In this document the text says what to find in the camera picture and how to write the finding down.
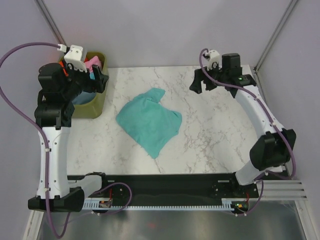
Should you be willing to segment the teal t shirt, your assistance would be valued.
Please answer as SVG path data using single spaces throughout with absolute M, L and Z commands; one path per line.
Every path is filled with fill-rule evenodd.
M 116 116 L 118 125 L 156 159 L 163 147 L 178 135 L 182 114 L 160 104 L 166 91 L 151 88 L 126 103 Z

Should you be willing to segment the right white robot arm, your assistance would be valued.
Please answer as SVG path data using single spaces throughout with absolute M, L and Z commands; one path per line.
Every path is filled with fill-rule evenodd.
M 202 84 L 207 91 L 224 87 L 243 108 L 257 135 L 257 142 L 249 151 L 249 161 L 235 172 L 236 180 L 229 184 L 230 193 L 235 197 L 242 196 L 247 185 L 265 174 L 285 179 L 273 169 L 288 162 L 292 164 L 288 178 L 294 177 L 297 167 L 293 148 L 297 135 L 293 129 L 286 129 L 271 113 L 252 75 L 243 74 L 240 55 L 221 55 L 217 50 L 205 48 L 199 54 L 199 64 L 189 89 L 201 94 Z

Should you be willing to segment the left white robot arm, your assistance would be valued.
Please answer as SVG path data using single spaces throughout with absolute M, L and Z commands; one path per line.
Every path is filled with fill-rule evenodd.
M 62 67 L 48 63 L 39 69 L 35 124 L 40 139 L 40 179 L 37 192 L 28 200 L 35 211 L 80 212 L 85 199 L 95 193 L 99 197 L 110 191 L 101 173 L 89 173 L 80 178 L 67 175 L 67 145 L 75 107 L 72 101 L 82 92 L 102 93 L 109 76 L 98 65 L 81 71 L 72 63 Z

